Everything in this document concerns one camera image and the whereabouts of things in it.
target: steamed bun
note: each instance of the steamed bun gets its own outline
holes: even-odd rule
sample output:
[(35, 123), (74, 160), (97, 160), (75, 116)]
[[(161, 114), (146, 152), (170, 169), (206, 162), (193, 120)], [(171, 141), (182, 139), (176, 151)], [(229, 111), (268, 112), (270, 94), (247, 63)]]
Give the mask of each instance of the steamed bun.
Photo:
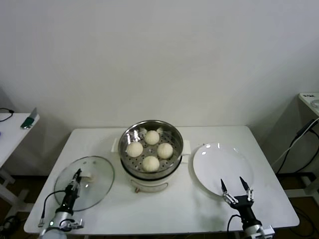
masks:
[(158, 147), (158, 156), (168, 159), (173, 155), (173, 147), (169, 143), (161, 143)]
[(136, 158), (143, 152), (143, 145), (140, 142), (130, 143), (126, 148), (126, 153), (129, 157)]
[(147, 156), (142, 162), (143, 169), (146, 172), (155, 172), (160, 167), (160, 162), (158, 158), (154, 156)]
[(150, 130), (145, 135), (145, 142), (154, 145), (157, 144), (160, 140), (160, 135), (155, 130)]

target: black cable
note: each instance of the black cable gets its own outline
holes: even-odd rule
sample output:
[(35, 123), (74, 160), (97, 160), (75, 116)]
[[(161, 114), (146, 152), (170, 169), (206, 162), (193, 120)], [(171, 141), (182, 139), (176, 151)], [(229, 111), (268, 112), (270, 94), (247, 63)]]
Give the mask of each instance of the black cable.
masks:
[(228, 237), (228, 239), (230, 239), (230, 236), (229, 236), (229, 226), (230, 226), (230, 222), (231, 222), (231, 220), (232, 220), (234, 217), (239, 217), (239, 218), (241, 218), (241, 216), (238, 215), (238, 214), (234, 214), (234, 215), (232, 215), (232, 216), (230, 217), (230, 219), (229, 219), (229, 221), (228, 221), (228, 224), (227, 224), (227, 237)]
[[(297, 136), (293, 139), (293, 141), (291, 141), (291, 143), (290, 143), (290, 145), (289, 145), (289, 148), (293, 145), (293, 143), (297, 140)], [(289, 152), (290, 152), (290, 149), (287, 151), (287, 153), (286, 153), (286, 155), (285, 155), (285, 158), (284, 158), (284, 161), (282, 162), (282, 164), (280, 165), (280, 167), (279, 167), (279, 169), (278, 169), (278, 171), (277, 171), (277, 173), (276, 173), (276, 175), (279, 173), (279, 171), (282, 169), (282, 167), (284, 166), (284, 164), (285, 164), (285, 162), (286, 162), (286, 160), (287, 160), (287, 156), (288, 156), (288, 154), (289, 154)]]
[(6, 110), (6, 111), (9, 111), (9, 113), (11, 114), (8, 118), (6, 118), (6, 119), (2, 119), (2, 120), (0, 120), (0, 122), (3, 122), (3, 121), (6, 121), (7, 119), (9, 119), (9, 118), (11, 118), (12, 117), (12, 115), (13, 115), (13, 113), (14, 113), (14, 111), (13, 110), (10, 110), (10, 109), (7, 109), (7, 108), (0, 108), (0, 110)]
[(42, 215), (41, 215), (41, 219), (44, 219), (44, 216), (45, 216), (45, 204), (46, 204), (46, 200), (48, 200), (48, 198), (53, 195), (53, 194), (56, 194), (56, 193), (65, 193), (64, 190), (58, 190), (58, 191), (55, 191), (53, 193), (50, 193), (48, 196), (46, 196), (45, 200), (44, 200), (44, 204), (43, 204), (43, 211), (42, 211)]
[[(312, 129), (309, 130), (309, 132), (313, 133), (313, 134), (314, 134), (315, 136), (317, 136), (317, 138), (319, 139), (319, 135), (318, 135), (316, 132), (314, 132)], [(298, 169), (298, 170), (297, 170), (296, 172), (294, 172), (294, 173), (298, 173), (299, 171), (301, 171), (301, 170), (303, 170), (304, 168), (308, 167), (308, 165), (311, 164), (311, 163), (314, 161), (314, 159), (316, 158), (316, 156), (318, 155), (318, 153), (319, 153), (319, 144), (318, 144), (317, 151), (316, 151), (316, 153), (313, 155), (313, 157), (311, 158), (311, 160), (310, 160), (304, 167)]]
[(307, 222), (310, 223), (310, 225), (311, 225), (311, 227), (312, 227), (312, 231), (311, 231), (311, 233), (308, 233), (308, 234), (306, 234), (306, 235), (299, 234), (299, 233), (293, 231), (292, 229), (290, 229), (290, 231), (291, 231), (292, 233), (294, 233), (295, 235), (297, 235), (297, 236), (299, 236), (299, 237), (302, 237), (302, 238), (311, 237), (315, 232), (317, 232), (317, 233), (319, 234), (319, 231), (318, 231), (318, 229), (316, 228), (314, 222), (311, 220), (311, 218), (310, 218), (303, 210), (301, 210), (300, 208), (298, 208), (298, 207), (296, 207), (296, 206), (293, 206), (293, 207), (294, 207), (295, 211), (296, 211), (296, 209), (297, 209), (297, 210), (299, 210), (299, 211), (301, 212), (301, 213), (300, 213), (300, 212), (297, 212), (297, 211), (296, 211), (296, 213), (297, 213), (298, 216), (303, 217), (304, 219), (306, 219)]
[(28, 239), (30, 236), (32, 236), (32, 234), (27, 235), (24, 239)]
[(21, 220), (17, 216), (7, 217), (1, 224), (2, 228), (0, 230), (0, 235), (7, 237), (18, 230), (21, 224)]

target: table leg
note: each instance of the table leg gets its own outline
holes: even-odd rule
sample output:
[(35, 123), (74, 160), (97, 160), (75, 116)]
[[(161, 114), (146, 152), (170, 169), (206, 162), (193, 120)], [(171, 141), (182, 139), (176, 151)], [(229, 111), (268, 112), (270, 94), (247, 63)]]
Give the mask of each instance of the table leg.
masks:
[(17, 212), (31, 212), (31, 209), (34, 204), (24, 202), (28, 192), (29, 191), (27, 189), (23, 189), (17, 197), (15, 194), (10, 192), (5, 186), (0, 184), (0, 197), (4, 199), (7, 203), (12, 205), (6, 218), (9, 216), (14, 216)]
[(306, 185), (304, 189), (290, 189), (285, 190), (285, 193), (289, 198), (303, 198), (303, 197), (312, 197), (317, 205), (319, 205), (319, 179), (311, 182), (308, 177), (302, 177), (302, 181)]
[(6, 172), (4, 169), (0, 169), (0, 177), (4, 179), (4, 183), (2, 185), (4, 185), (5, 187), (9, 184), (9, 183), (14, 183), (15, 179), (11, 177), (10, 174), (8, 174), (8, 172)]

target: glass lid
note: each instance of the glass lid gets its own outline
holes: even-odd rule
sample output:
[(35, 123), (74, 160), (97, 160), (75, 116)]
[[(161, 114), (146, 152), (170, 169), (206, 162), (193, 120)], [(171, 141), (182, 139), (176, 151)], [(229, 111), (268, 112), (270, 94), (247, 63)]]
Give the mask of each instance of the glass lid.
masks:
[[(60, 173), (54, 190), (64, 190), (79, 168), (82, 170), (80, 196), (75, 200), (74, 211), (82, 211), (98, 204), (111, 190), (115, 177), (114, 168), (106, 158), (87, 156), (74, 161)], [(61, 204), (64, 194), (54, 195), (58, 204)]]

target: white plate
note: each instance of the white plate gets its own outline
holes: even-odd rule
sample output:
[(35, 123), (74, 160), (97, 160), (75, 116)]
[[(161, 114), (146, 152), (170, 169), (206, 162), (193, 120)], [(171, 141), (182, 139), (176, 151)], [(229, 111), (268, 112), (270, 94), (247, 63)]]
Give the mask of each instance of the white plate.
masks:
[(205, 144), (197, 150), (193, 160), (195, 174), (201, 184), (212, 193), (221, 196), (223, 179), (232, 196), (245, 195), (241, 176), (249, 185), (253, 184), (253, 170), (243, 154), (223, 143)]

